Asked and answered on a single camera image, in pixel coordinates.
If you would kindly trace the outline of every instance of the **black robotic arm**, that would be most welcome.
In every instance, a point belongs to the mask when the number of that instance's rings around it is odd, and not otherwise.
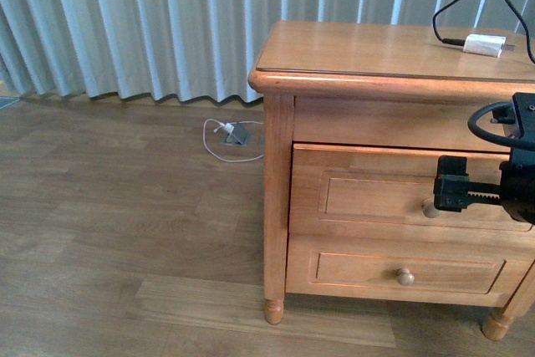
[[[492,122],[502,124],[505,136],[477,125],[492,112]],[[535,94],[516,93],[512,102],[479,109],[468,120],[479,138],[511,148],[509,161],[500,165],[500,185],[469,180],[464,157],[441,156],[435,178],[435,208],[461,212],[474,203],[501,205],[515,221],[535,224]]]

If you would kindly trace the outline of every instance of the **white cable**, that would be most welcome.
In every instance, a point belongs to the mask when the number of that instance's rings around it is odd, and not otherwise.
[[[220,129],[224,129],[227,125],[225,123],[222,123],[219,120],[206,119],[205,122],[204,122],[204,125],[202,126],[202,144],[204,144],[204,147],[206,148],[206,150],[208,152],[210,152],[213,156],[215,156],[218,160],[223,161],[223,162],[228,162],[228,163],[239,163],[239,162],[257,161],[257,160],[262,159],[264,157],[264,155],[262,154],[260,156],[256,156],[256,157],[251,158],[251,159],[238,159],[236,161],[231,161],[231,160],[228,160],[228,159],[225,159],[225,158],[221,158],[219,155],[214,153],[210,148],[208,148],[208,145],[206,144],[206,125],[208,124],[209,121],[213,121],[213,122],[219,124],[219,127],[217,127],[214,130],[214,133],[217,133]],[[233,121],[232,123],[227,123],[227,124],[235,125],[237,123],[263,125],[263,123],[261,123],[260,121],[239,121],[239,122],[238,121]]]

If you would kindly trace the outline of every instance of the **nightstand top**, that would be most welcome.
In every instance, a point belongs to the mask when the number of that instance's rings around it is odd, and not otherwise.
[[[473,31],[439,29],[443,38],[465,38]],[[459,91],[475,90],[475,99],[535,92],[535,64],[527,56],[525,37],[497,30],[477,32],[505,35],[517,48],[493,58],[444,45],[431,27],[281,21],[274,25],[249,82],[263,93],[329,95],[329,90],[336,96],[361,96],[372,86],[397,92],[395,97],[407,95],[408,89],[425,89],[431,98],[437,91],[457,97]]]
[[[439,29],[448,38],[465,38],[471,32],[470,28]],[[273,27],[257,69],[535,82],[535,64],[527,56],[525,37],[505,36],[517,48],[493,58],[444,45],[431,27],[281,21]]]

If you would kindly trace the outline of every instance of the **wooden floor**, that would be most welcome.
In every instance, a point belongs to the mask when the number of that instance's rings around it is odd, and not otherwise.
[[[1,356],[534,356],[487,309],[292,295],[262,316],[262,161],[206,118],[246,109],[24,100],[0,110]],[[219,144],[227,157],[260,151]]]

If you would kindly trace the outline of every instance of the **black cable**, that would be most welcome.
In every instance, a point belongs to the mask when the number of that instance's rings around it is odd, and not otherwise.
[[[476,137],[481,138],[482,140],[491,142],[492,144],[502,145],[509,148],[517,148],[519,150],[535,150],[535,143],[531,141],[522,140],[520,138],[509,138],[502,135],[497,135],[489,133],[477,125],[477,121],[489,112],[492,112],[495,109],[501,109],[505,107],[511,107],[511,102],[496,102],[495,104],[490,104],[483,106],[481,109],[476,110],[470,119],[468,119],[468,129]]]
[[[455,3],[459,2],[460,0],[454,0],[453,2],[448,3],[443,8],[441,8],[438,12],[436,12],[433,15],[433,30],[435,31],[435,36],[439,41],[442,43],[448,44],[448,45],[456,45],[456,46],[464,46],[465,40],[464,39],[453,39],[453,38],[442,38],[440,34],[438,34],[438,29],[436,28],[436,18],[440,13],[442,13],[447,8],[450,8]],[[533,56],[532,53],[532,45],[531,45],[531,39],[529,38],[529,30],[527,29],[527,25],[524,22],[524,19],[522,18],[522,15],[518,12],[518,10],[515,9],[513,6],[511,0],[504,0],[505,3],[509,6],[509,8],[512,10],[512,12],[517,16],[518,21],[522,25],[522,28],[524,28],[524,31],[526,32],[526,48],[527,48],[527,56],[529,56],[530,60],[535,63],[535,56]]]

